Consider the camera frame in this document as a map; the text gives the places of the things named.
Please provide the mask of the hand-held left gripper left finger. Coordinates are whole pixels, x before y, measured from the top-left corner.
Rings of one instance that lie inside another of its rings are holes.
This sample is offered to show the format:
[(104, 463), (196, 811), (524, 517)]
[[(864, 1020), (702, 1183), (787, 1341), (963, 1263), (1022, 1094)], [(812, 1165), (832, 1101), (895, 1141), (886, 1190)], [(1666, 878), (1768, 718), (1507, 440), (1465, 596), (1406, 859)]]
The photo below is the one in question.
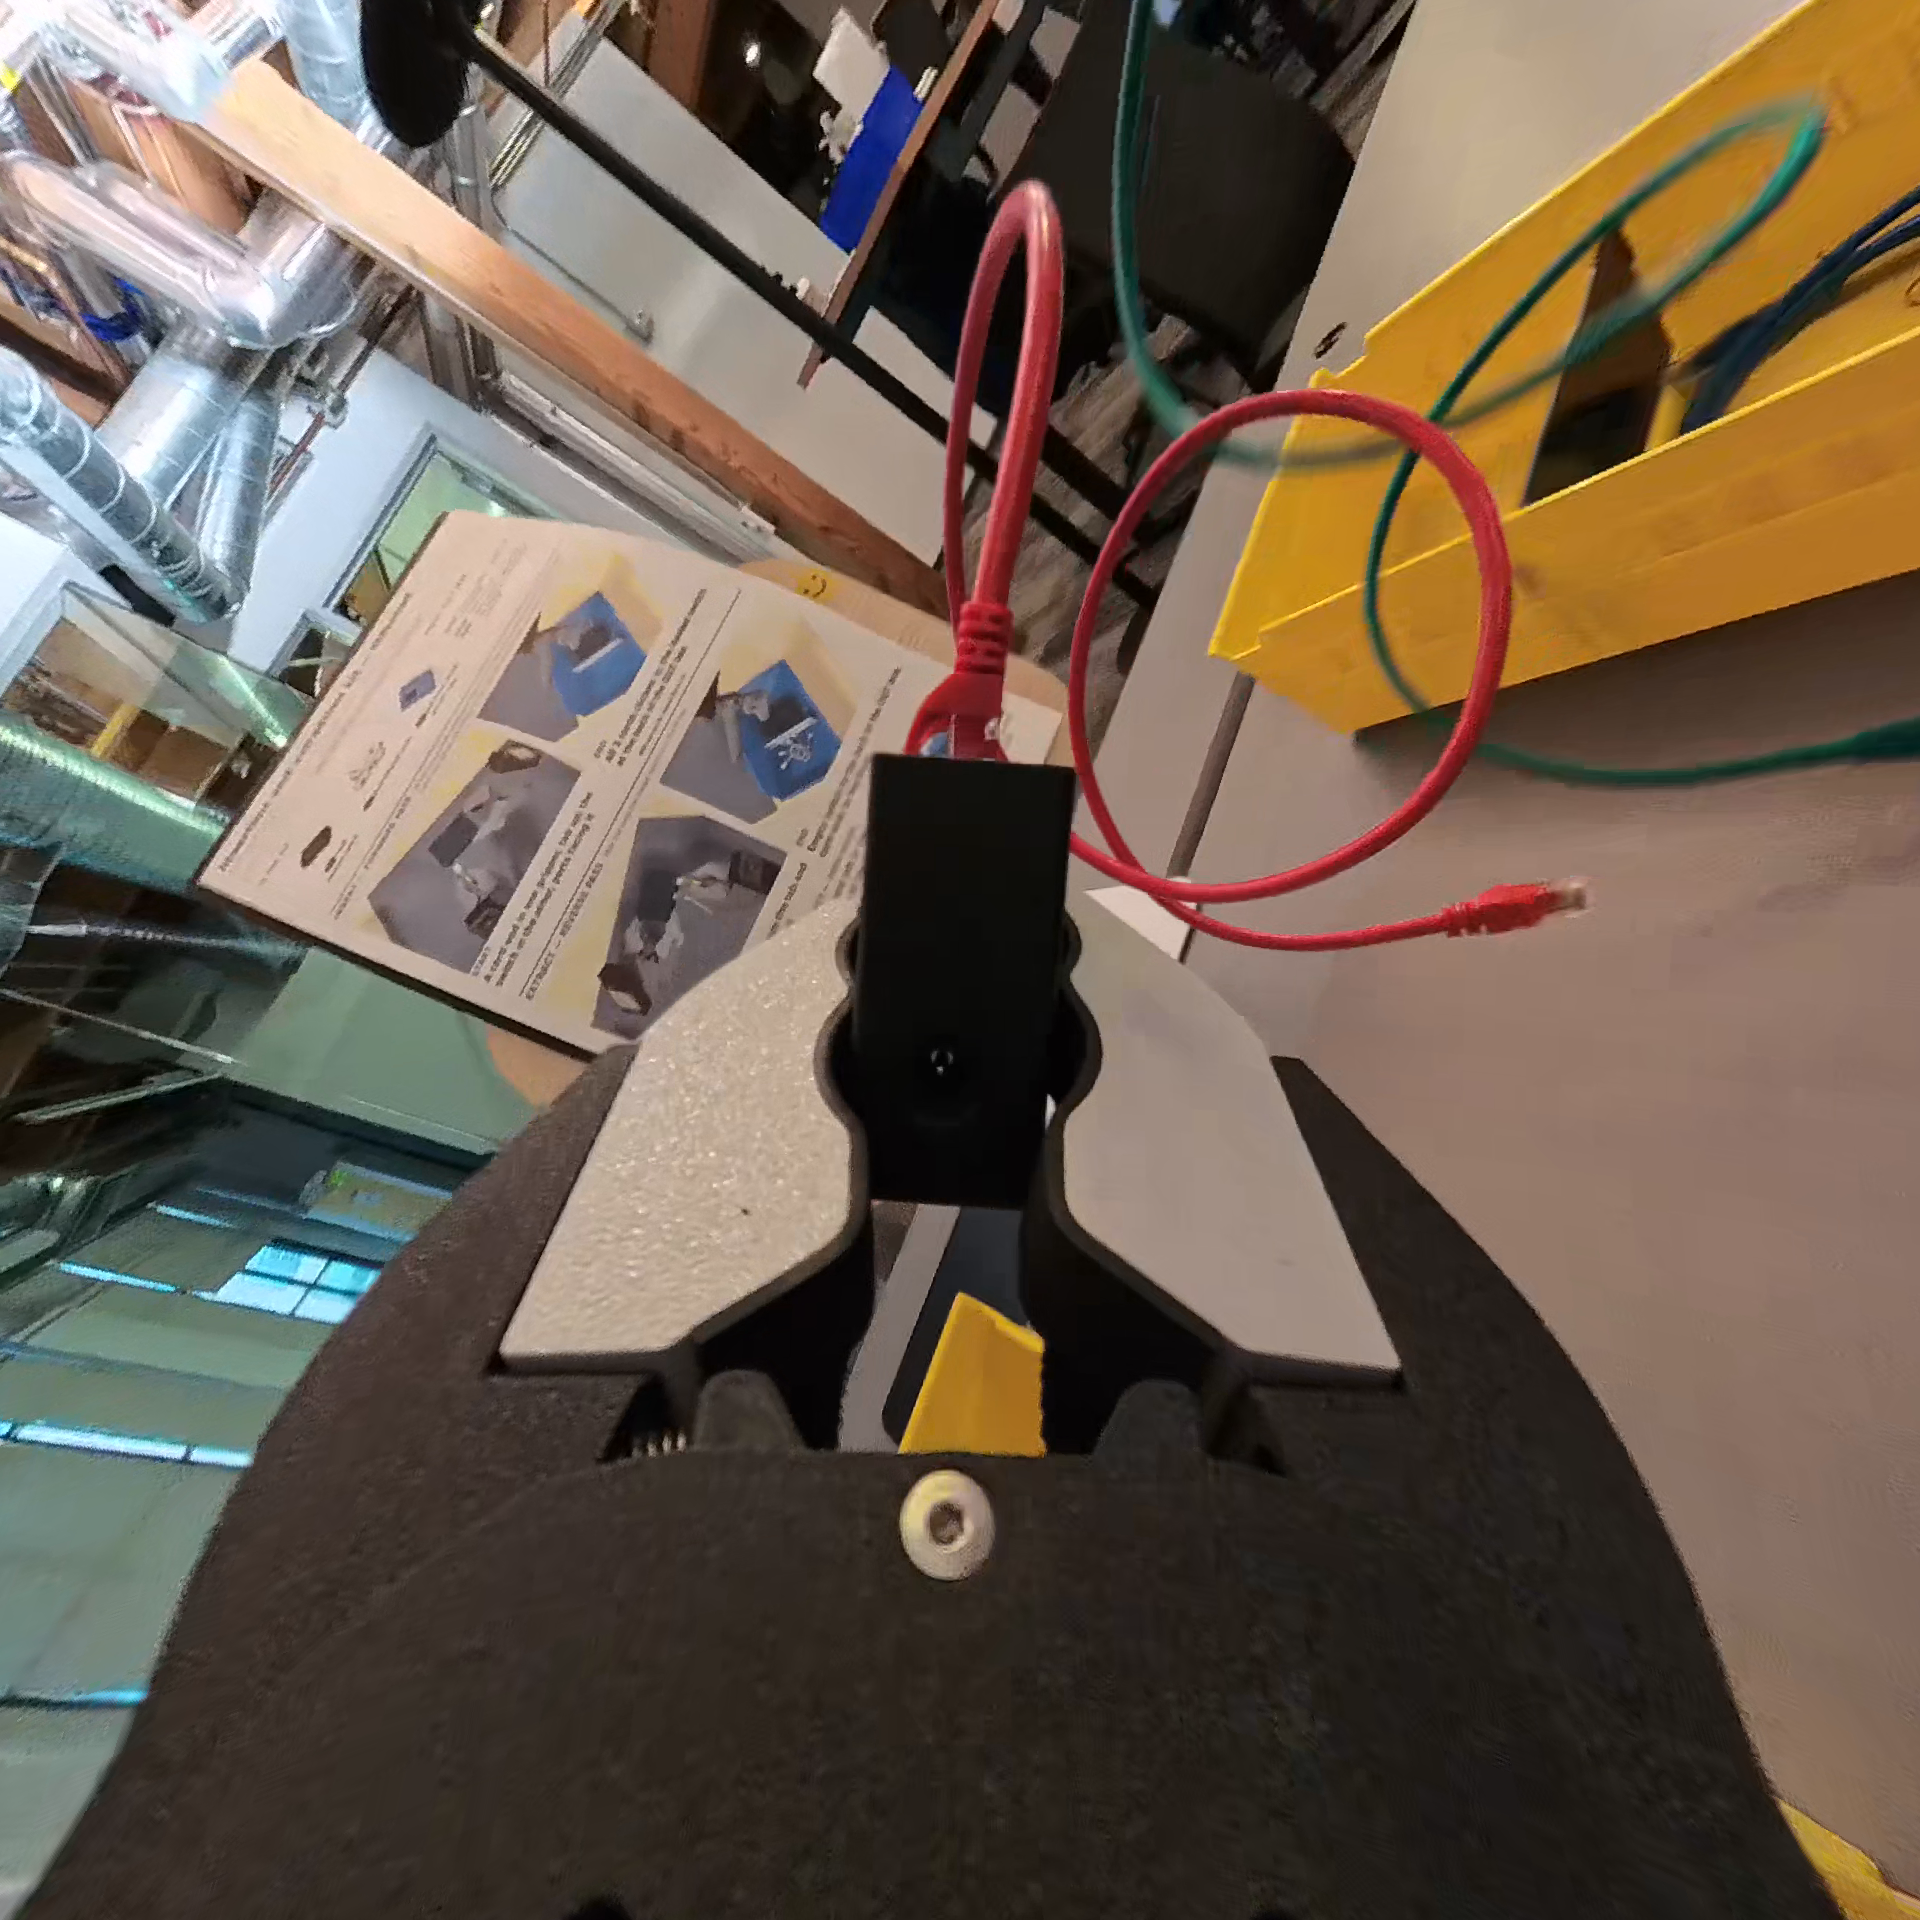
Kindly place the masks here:
[(507, 1371), (689, 1358), (855, 1227), (825, 1078), (855, 916), (816, 908), (644, 1032), (499, 1341)]

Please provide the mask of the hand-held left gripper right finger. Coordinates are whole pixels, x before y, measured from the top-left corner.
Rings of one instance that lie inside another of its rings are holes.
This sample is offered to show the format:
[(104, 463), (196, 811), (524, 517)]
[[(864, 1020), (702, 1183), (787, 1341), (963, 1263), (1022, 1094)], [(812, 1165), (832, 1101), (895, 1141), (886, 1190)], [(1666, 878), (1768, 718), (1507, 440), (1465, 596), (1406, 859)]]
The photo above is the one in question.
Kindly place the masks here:
[(1067, 974), (1083, 1069), (1048, 1124), (1067, 1238), (1256, 1380), (1390, 1384), (1402, 1358), (1257, 1030), (1158, 948)]

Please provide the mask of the yellow plastic bin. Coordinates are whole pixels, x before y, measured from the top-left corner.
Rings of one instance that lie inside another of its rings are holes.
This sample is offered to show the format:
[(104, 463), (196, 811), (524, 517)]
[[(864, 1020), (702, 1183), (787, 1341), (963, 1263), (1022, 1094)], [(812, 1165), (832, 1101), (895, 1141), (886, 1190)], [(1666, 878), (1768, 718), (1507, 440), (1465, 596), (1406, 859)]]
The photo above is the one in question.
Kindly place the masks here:
[[(1347, 336), (1312, 383), (1434, 405), (1535, 276), (1628, 188), (1740, 111), (1817, 96), (1826, 138), (1764, 229), (1666, 309), (1682, 359), (1916, 186), (1916, 5), (1419, 5), (1308, 295)], [(1718, 156), (1626, 231), (1641, 283), (1768, 178), (1778, 138)], [(1778, 349), (1728, 416), (1521, 506), (1553, 406), (1456, 426), (1516, 570), (1504, 686), (1916, 570), (1916, 262)], [(1210, 652), (1340, 734), (1402, 718), (1360, 618), (1382, 466), (1279, 475)], [(1383, 620), (1434, 703), (1467, 687), (1476, 582), (1423, 469), (1388, 541)]]
[[(935, 1339), (929, 1368), (902, 1420), (904, 1454), (1042, 1455), (1042, 1338), (1003, 1312), (959, 1293)], [(1879, 1862), (1800, 1808), (1783, 1818), (1849, 1917), (1916, 1917), (1918, 1902), (1881, 1875)]]

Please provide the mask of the printed instruction sheet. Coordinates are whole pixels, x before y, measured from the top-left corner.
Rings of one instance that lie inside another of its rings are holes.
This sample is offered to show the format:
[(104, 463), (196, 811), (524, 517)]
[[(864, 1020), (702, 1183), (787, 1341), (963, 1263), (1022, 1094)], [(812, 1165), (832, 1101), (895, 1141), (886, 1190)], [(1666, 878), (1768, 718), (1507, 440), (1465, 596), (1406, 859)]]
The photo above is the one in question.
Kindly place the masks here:
[(449, 511), (199, 887), (576, 1056), (860, 890), (954, 671), (734, 565)]

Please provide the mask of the brown backing board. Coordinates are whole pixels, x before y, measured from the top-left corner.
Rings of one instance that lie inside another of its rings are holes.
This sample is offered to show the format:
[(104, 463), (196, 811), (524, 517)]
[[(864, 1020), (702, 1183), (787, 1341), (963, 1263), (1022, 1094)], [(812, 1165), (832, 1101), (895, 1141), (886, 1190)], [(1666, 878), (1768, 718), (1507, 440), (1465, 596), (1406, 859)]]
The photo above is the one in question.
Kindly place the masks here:
[[(880, 592), (843, 572), (834, 572), (810, 559), (771, 557), (738, 565), (736, 572), (766, 580), (793, 596), (792, 587), (796, 567), (819, 567), (830, 572), (834, 580), (834, 596), (819, 606), (839, 618), (847, 618), (868, 634), (882, 635), (908, 652), (922, 653), (939, 664), (954, 660), (954, 635), (943, 611), (927, 612), (887, 592)], [(1007, 686), (1017, 696), (1042, 707), (1054, 715), (1054, 732), (1048, 741), (1048, 763), (1072, 765), (1072, 742), (1065, 722), (1067, 695), (1065, 686), (1056, 682), (1040, 662), (1011, 653), (1007, 670)], [(546, 1111), (584, 1072), (584, 1060), (550, 1046), (540, 1039), (526, 1039), (507, 1032), (499, 1024), (487, 1024), (487, 1053), (497, 1075), (536, 1111)]]

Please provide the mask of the wooden beam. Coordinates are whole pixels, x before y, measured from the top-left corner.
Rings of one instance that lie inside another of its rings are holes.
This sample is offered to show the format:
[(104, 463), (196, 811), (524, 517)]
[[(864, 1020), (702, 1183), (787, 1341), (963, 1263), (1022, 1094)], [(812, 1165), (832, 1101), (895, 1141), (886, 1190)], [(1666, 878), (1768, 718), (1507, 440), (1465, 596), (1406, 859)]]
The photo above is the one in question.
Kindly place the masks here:
[(256, 139), (247, 157), (195, 135), (497, 344), (538, 362), (659, 440), (816, 562), (927, 612), (947, 612), (944, 575), (935, 567), (483, 232), (398, 159), (374, 152), (327, 116), (302, 131), (276, 107), (264, 124), (242, 110), (238, 131)]

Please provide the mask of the black pole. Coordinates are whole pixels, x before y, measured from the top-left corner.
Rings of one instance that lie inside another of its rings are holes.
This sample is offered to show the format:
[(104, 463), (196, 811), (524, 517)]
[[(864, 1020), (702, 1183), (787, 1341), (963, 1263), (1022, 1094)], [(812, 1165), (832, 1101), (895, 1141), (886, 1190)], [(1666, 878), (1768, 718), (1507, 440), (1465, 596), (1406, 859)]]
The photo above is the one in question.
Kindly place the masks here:
[(554, 131), (576, 152), (585, 156), (604, 176), (615, 181), (630, 196), (649, 207), (654, 214), (736, 283), (748, 288), (761, 303), (780, 315), (787, 324), (807, 336), (807, 340), (824, 349), (824, 357), (854, 372), (868, 390), (891, 405), (914, 427), (930, 439), (947, 444), (948, 422), (938, 416), (929, 400), (916, 395), (905, 382), (857, 348), (854, 334), (830, 323), (814, 311), (803, 295), (788, 291), (780, 276), (763, 269), (744, 247), (732, 242), (702, 212), (684, 203), (670, 188), (648, 176), (638, 165), (630, 162), (611, 142), (592, 131), (576, 111), (554, 96), (543, 83), (530, 80), (516, 62), (499, 46), (499, 42), (470, 16), (465, 5), (438, 2), (432, 16), (440, 36), (458, 53), (463, 64), (478, 64), (483, 74), (499, 83), (516, 102), (521, 102), (543, 128)]

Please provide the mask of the black chair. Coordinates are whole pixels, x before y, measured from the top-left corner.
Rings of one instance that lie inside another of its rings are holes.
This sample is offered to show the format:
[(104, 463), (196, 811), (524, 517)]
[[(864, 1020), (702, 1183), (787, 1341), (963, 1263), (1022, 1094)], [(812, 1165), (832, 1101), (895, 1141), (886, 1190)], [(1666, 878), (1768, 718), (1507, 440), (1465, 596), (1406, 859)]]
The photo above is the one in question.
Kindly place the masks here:
[[(1071, 276), (1114, 292), (1114, 132), (1123, 13), (1091, 16), (1022, 148), (1051, 194)], [(1280, 370), (1354, 178), (1330, 122), (1247, 64), (1155, 36), (1138, 115), (1137, 267), (1147, 309), (1184, 323), (1252, 389)]]

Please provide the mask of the wooden top desk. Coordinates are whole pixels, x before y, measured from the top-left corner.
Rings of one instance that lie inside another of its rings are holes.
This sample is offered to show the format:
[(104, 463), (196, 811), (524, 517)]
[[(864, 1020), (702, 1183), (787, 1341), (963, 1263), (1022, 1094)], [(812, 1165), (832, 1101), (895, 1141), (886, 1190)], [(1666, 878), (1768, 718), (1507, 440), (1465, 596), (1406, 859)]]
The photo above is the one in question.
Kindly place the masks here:
[[(887, 64), (916, 83), (922, 111), (857, 251), (849, 254), (822, 311), (855, 338), (864, 318), (886, 302), (896, 262), (912, 247), (944, 267), (974, 267), (977, 254), (960, 250), (966, 232), (955, 220), (934, 222), (929, 207), (935, 192), (944, 192), (948, 203), (993, 206), (1000, 171), (993, 167), (988, 183), (970, 183), (967, 167), (980, 151), (1002, 93), (1025, 87), (1020, 68), (1048, 11), (1042, 2), (966, 5), (967, 20), (954, 30), (952, 8), (879, 5), (873, 16), (879, 47)], [(807, 389), (825, 366), (839, 363), (814, 344), (800, 386)]]

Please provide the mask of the blue box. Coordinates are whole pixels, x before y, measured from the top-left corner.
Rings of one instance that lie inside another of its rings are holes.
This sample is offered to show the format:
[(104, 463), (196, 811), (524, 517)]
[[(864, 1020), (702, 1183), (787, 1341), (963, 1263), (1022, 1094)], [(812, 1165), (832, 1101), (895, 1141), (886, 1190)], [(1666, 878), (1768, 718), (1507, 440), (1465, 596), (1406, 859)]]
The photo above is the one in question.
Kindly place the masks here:
[(887, 67), (886, 78), (863, 115), (849, 152), (841, 157), (827, 189), (819, 226), (843, 251), (855, 254), (880, 192), (902, 159), (922, 119), (916, 83), (902, 68)]

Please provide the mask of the black round object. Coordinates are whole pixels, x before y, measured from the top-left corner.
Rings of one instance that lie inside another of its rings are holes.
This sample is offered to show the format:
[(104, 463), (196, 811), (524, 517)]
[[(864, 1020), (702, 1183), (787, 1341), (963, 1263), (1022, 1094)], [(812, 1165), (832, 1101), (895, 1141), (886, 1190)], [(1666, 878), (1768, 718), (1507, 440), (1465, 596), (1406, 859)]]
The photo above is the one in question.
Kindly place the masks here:
[(450, 132), (466, 102), (473, 30), (484, 2), (363, 2), (360, 51), (374, 110), (406, 148)]

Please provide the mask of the insulated silver pipes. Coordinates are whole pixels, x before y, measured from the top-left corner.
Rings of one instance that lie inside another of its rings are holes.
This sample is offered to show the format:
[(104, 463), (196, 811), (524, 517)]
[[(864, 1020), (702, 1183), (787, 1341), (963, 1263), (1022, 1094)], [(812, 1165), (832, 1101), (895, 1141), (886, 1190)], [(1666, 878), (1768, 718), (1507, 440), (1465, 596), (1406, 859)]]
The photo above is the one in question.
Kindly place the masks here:
[(6, 90), (38, 62), (102, 70), (233, 157), (256, 139), (270, 107), (311, 131), (322, 116), (378, 156), (403, 147), (382, 125), (369, 90), (362, 6), (350, 2), (223, 2), (179, 13), (172, 5), (6, 2)]

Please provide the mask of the spiral metal air duct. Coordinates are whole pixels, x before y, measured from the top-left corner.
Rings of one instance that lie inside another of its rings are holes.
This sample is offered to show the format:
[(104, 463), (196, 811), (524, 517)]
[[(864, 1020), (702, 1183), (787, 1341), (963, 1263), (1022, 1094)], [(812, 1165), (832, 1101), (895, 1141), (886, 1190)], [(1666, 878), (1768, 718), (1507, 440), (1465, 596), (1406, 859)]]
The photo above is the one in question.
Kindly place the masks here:
[(2, 455), (111, 565), (179, 618), (212, 624), (240, 611), (242, 592), (231, 573), (9, 348), (2, 349)]

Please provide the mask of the silver elbow duct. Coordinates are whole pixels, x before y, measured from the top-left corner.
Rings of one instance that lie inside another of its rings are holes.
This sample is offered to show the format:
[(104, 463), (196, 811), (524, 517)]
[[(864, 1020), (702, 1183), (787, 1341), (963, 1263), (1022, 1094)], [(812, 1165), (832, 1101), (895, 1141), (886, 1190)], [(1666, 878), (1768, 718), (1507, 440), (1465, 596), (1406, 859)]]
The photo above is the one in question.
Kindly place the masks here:
[(276, 224), (249, 247), (107, 159), (8, 152), (2, 181), (8, 212), (34, 238), (94, 255), (230, 344), (276, 352), (320, 340), (358, 309), (358, 272), (326, 226)]

